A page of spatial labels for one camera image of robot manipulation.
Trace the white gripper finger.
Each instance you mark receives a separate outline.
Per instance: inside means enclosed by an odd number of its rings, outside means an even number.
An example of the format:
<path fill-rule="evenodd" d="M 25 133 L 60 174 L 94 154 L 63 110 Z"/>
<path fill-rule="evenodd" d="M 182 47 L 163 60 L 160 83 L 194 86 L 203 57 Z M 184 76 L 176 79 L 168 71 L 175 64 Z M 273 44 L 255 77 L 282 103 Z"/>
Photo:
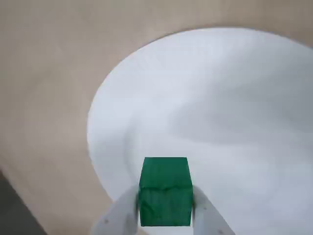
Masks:
<path fill-rule="evenodd" d="M 205 193 L 193 186 L 192 227 L 194 235 L 235 235 Z"/>
<path fill-rule="evenodd" d="M 93 235 L 135 235 L 138 231 L 138 185 L 127 189 L 92 226 Z"/>

